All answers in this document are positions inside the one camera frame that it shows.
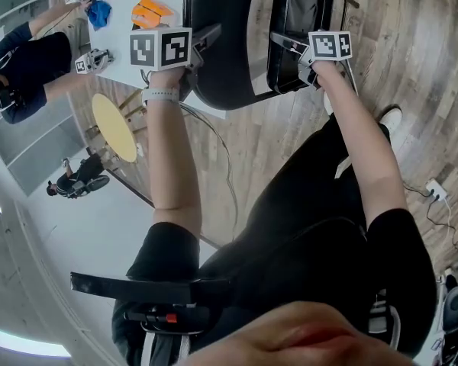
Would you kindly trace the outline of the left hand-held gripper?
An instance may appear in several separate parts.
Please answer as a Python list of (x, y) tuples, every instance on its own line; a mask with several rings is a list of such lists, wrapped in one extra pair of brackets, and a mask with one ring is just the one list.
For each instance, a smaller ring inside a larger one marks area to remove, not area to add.
[(197, 82), (203, 65), (201, 52), (221, 35), (221, 24), (213, 24), (192, 33), (190, 27), (158, 27), (133, 30), (129, 35), (130, 64), (140, 70), (146, 85), (154, 72), (183, 68), (179, 100), (184, 101)]

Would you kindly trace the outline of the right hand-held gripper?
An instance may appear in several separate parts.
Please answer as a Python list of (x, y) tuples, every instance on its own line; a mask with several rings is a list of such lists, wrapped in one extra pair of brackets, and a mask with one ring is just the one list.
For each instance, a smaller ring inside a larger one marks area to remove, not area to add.
[(292, 37), (272, 31), (270, 40), (284, 49), (301, 55), (298, 78), (306, 85), (314, 85), (312, 64), (315, 61), (343, 62), (353, 57), (349, 31), (313, 31), (308, 33), (309, 45)]

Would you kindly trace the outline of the black folding chair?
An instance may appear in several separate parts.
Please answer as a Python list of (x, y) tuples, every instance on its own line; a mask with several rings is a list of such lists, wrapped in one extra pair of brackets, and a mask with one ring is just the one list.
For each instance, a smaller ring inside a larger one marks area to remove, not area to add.
[[(194, 92), (208, 106), (232, 111), (259, 101), (296, 92), (306, 85), (298, 78), (298, 60), (292, 53), (269, 40), (263, 72), (269, 91), (256, 94), (250, 74), (247, 49), (248, 18), (252, 0), (184, 0), (183, 23), (194, 31), (221, 24), (220, 37), (201, 52)], [(308, 33), (329, 31), (334, 0), (273, 0), (269, 23), (272, 31), (309, 45)], [(358, 8), (356, 0), (343, 5)]]

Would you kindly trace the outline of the person's right forearm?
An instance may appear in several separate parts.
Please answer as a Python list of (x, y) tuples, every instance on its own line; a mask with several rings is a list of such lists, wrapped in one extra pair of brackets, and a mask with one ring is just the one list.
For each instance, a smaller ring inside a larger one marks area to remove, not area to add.
[(329, 61), (311, 65), (331, 102), (360, 188), (366, 220), (408, 208), (391, 144), (356, 92)]

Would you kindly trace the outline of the person's left forearm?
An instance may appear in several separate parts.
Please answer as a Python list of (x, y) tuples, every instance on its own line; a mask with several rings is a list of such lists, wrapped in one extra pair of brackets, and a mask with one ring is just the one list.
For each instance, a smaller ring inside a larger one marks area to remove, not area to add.
[(150, 191), (159, 210), (199, 209), (195, 161), (180, 106), (149, 101), (147, 142)]

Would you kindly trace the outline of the person's left hand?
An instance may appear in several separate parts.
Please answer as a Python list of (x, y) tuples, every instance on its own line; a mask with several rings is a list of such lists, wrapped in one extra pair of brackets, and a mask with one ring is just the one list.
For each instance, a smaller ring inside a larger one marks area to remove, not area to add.
[(149, 77), (149, 87), (158, 89), (179, 89), (180, 81), (184, 74), (184, 67), (166, 69), (159, 72), (151, 72)]

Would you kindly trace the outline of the orange white box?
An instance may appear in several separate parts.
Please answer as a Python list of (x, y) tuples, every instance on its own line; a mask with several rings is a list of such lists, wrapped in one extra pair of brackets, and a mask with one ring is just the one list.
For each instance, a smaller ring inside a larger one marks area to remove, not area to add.
[(177, 22), (176, 12), (162, 2), (140, 0), (132, 9), (133, 24), (143, 29), (155, 27), (174, 27)]

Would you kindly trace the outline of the white wristwatch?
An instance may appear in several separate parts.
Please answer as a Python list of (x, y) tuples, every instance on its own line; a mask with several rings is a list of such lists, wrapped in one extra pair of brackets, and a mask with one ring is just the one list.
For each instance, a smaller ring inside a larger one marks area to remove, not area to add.
[(141, 92), (141, 100), (146, 107), (149, 101), (179, 101), (179, 90), (177, 88), (144, 88)]

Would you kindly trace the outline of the blue cloth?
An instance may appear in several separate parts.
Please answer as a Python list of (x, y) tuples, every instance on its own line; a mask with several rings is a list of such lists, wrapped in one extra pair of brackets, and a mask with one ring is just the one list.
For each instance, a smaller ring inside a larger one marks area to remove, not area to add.
[(95, 31), (106, 27), (111, 13), (111, 6), (106, 1), (94, 0), (86, 9), (86, 15)]

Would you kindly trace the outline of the person's right white shoe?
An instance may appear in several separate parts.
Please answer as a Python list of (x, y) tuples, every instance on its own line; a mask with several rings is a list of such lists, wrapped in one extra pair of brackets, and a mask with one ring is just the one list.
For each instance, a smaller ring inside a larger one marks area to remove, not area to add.
[(402, 110), (397, 104), (389, 105), (380, 115), (379, 123), (383, 125), (388, 132), (393, 133), (397, 130), (402, 122)]

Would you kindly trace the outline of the yellow round side table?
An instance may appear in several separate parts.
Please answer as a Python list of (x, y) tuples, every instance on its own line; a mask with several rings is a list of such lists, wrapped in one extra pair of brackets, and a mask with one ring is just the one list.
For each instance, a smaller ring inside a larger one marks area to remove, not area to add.
[(143, 106), (139, 106), (127, 114), (123, 114), (122, 111), (140, 94), (140, 89), (134, 91), (120, 105), (116, 105), (110, 98), (100, 93), (96, 93), (92, 97), (92, 113), (105, 142), (120, 159), (129, 163), (137, 161), (136, 135), (144, 132), (147, 127), (132, 130), (129, 124), (133, 116), (144, 116)]

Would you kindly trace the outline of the person's black trousers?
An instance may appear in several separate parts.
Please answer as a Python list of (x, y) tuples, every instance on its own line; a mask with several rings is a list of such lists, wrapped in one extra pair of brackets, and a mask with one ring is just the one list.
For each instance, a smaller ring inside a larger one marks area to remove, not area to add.
[(366, 235), (360, 189), (335, 117), (314, 132), (288, 159), (257, 198), (239, 239), (289, 237), (316, 223), (345, 219)]

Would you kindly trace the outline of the person's black shirt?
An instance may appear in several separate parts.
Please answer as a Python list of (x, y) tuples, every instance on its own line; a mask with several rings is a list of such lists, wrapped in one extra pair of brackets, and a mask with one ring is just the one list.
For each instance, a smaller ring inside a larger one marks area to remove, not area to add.
[(151, 226), (127, 271), (135, 280), (228, 279), (227, 306), (215, 325), (192, 340), (199, 350), (258, 316), (294, 301), (325, 303), (366, 332), (376, 295), (401, 320), (398, 349), (416, 356), (431, 328), (436, 284), (431, 260), (413, 216), (394, 209), (367, 230), (344, 217), (318, 223), (287, 220), (282, 227), (263, 217), (201, 263), (198, 241), (172, 223)]

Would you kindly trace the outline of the black chest-mounted phone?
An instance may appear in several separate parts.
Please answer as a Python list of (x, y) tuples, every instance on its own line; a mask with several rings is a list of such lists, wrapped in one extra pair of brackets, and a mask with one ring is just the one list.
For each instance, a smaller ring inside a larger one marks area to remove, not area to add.
[(195, 303), (190, 283), (103, 278), (71, 272), (70, 284), (73, 291), (116, 300), (153, 304)]

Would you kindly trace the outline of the black chest mount clamp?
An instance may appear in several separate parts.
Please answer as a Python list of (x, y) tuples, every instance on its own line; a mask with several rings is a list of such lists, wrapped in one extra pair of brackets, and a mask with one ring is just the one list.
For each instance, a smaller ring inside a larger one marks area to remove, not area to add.
[(124, 319), (146, 332), (188, 336), (204, 332), (211, 323), (207, 307), (180, 305), (141, 305), (124, 312)]

